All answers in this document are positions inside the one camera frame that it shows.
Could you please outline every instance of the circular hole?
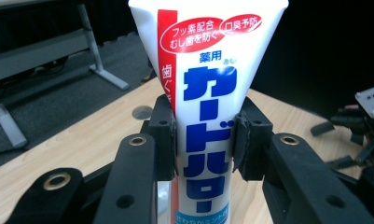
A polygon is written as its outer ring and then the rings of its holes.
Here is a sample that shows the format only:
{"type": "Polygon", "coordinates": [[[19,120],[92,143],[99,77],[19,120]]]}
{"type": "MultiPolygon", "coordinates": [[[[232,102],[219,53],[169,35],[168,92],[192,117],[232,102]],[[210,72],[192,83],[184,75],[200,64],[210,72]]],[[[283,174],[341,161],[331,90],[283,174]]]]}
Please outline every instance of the circular hole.
{"type": "Polygon", "coordinates": [[[134,204],[134,197],[131,195],[123,195],[117,200],[117,207],[121,209],[129,208],[134,204]]]}
{"type": "Polygon", "coordinates": [[[149,119],[152,115],[152,108],[148,105],[137,106],[132,111],[135,119],[149,119]]]}
{"type": "Polygon", "coordinates": [[[129,144],[135,147],[143,145],[145,142],[146,139],[144,137],[133,137],[131,140],[129,140],[129,144]]]}
{"type": "Polygon", "coordinates": [[[327,196],[326,202],[338,208],[344,208],[346,206],[346,203],[342,199],[334,195],[327,196]]]}
{"type": "Polygon", "coordinates": [[[296,146],[299,144],[299,140],[293,136],[282,136],[281,137],[282,142],[286,143],[287,145],[296,146]]]}
{"type": "Polygon", "coordinates": [[[70,182],[71,176],[67,173],[60,173],[56,175],[51,175],[44,183],[44,189],[55,190],[61,189],[70,182]]]}

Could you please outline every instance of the red stripe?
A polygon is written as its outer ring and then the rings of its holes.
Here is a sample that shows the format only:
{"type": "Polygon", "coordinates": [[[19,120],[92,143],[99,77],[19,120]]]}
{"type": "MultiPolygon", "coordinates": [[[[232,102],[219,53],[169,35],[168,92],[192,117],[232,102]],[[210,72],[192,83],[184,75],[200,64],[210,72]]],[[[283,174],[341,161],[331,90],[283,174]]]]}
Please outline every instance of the red stripe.
{"type": "Polygon", "coordinates": [[[175,81],[176,81],[176,54],[165,51],[161,45],[169,46],[171,43],[160,43],[163,33],[171,25],[177,23],[177,11],[173,10],[159,10],[158,11],[158,59],[159,59],[159,74],[162,87],[170,98],[173,112],[175,114],[175,81]],[[171,67],[171,76],[164,73],[166,68],[171,67]]]}

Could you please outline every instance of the dark background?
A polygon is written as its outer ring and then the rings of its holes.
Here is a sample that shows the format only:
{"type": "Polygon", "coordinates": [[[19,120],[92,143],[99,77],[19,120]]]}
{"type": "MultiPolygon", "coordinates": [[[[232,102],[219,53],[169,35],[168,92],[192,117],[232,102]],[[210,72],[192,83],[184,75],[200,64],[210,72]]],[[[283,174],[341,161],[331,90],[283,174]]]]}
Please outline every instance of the dark background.
{"type": "Polygon", "coordinates": [[[330,118],[374,87],[374,1],[289,0],[251,86],[330,118]]]}
{"type": "MultiPolygon", "coordinates": [[[[126,0],[86,0],[90,25],[96,43],[117,40],[136,31],[132,13],[126,0]]],[[[53,4],[51,7],[27,7],[20,10],[14,5],[8,14],[0,16],[0,53],[36,43],[81,28],[81,20],[74,4],[53,4]]]]}

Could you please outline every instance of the wooden tabletop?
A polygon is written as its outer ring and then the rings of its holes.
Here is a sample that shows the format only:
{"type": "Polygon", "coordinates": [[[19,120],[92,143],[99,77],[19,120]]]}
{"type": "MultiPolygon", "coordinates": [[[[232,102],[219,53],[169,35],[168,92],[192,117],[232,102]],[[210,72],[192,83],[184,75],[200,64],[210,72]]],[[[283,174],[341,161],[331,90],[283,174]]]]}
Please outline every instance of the wooden tabletop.
{"type": "MultiPolygon", "coordinates": [[[[74,167],[87,175],[113,161],[120,141],[139,133],[143,124],[132,116],[133,109],[140,105],[153,107],[163,93],[155,78],[1,166],[0,223],[7,220],[20,196],[45,172],[74,167]]],[[[353,157],[361,149],[350,141],[351,132],[346,128],[336,127],[336,131],[313,137],[310,128],[324,119],[256,91],[250,90],[248,97],[273,123],[275,133],[293,133],[304,138],[324,161],[344,155],[353,157]]],[[[356,167],[342,172],[359,176],[356,167]]],[[[243,181],[235,172],[231,185],[232,224],[272,223],[262,182],[243,181]]]]}

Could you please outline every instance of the white toothpaste tube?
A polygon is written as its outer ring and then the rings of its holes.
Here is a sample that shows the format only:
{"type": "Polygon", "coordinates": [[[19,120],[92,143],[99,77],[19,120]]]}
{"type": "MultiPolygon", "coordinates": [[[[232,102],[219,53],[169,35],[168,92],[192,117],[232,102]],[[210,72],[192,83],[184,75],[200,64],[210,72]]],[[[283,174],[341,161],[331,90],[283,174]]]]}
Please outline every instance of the white toothpaste tube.
{"type": "Polygon", "coordinates": [[[177,125],[170,222],[230,223],[235,115],[287,0],[130,0],[177,125]]]}

